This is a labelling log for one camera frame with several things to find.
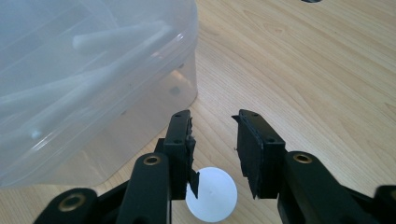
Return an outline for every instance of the table surface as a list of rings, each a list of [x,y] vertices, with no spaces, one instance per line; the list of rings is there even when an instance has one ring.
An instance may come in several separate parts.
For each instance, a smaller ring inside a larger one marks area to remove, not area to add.
[[[198,96],[191,105],[194,168],[216,166],[238,188],[222,223],[281,223],[275,200],[253,200],[242,177],[231,115],[261,114],[287,150],[316,155],[343,185],[373,196],[396,184],[396,2],[393,0],[197,0]],[[159,134],[164,137],[165,130]],[[128,179],[135,159],[99,194]],[[32,223],[72,187],[0,190],[0,223]],[[201,223],[173,202],[173,223]]]

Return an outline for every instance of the wood grain surface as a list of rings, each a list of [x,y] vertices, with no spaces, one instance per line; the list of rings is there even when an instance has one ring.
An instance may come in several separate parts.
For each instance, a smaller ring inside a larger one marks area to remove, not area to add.
[[[197,6],[194,168],[219,167],[236,183],[237,206],[221,223],[281,223],[276,201],[253,200],[242,177],[231,119],[241,108],[261,114],[287,150],[316,155],[345,186],[373,196],[378,185],[396,184],[395,1],[197,0]],[[128,179],[156,138],[93,189],[101,194]],[[32,223],[71,188],[1,189],[0,223]],[[185,202],[173,202],[173,223],[202,222]]]

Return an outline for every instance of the metal screw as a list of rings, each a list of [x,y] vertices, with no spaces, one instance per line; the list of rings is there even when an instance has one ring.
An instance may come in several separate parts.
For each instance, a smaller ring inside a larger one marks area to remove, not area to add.
[[[59,203],[58,209],[61,212],[70,212],[82,206],[85,200],[84,194],[72,193]]]

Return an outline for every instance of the screw hole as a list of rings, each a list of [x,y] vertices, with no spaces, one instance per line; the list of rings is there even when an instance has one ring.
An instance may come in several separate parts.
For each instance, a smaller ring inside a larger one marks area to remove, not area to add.
[[[155,165],[161,162],[161,158],[159,158],[158,156],[149,156],[146,157],[143,161],[143,163],[145,163],[146,165]]]
[[[300,163],[311,163],[312,159],[305,154],[295,154],[293,158]]]

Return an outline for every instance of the clear plastic container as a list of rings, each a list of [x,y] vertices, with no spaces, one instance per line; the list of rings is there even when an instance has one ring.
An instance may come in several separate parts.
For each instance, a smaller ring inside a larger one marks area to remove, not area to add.
[[[195,98],[193,0],[5,1],[0,24],[0,188],[99,184]]]

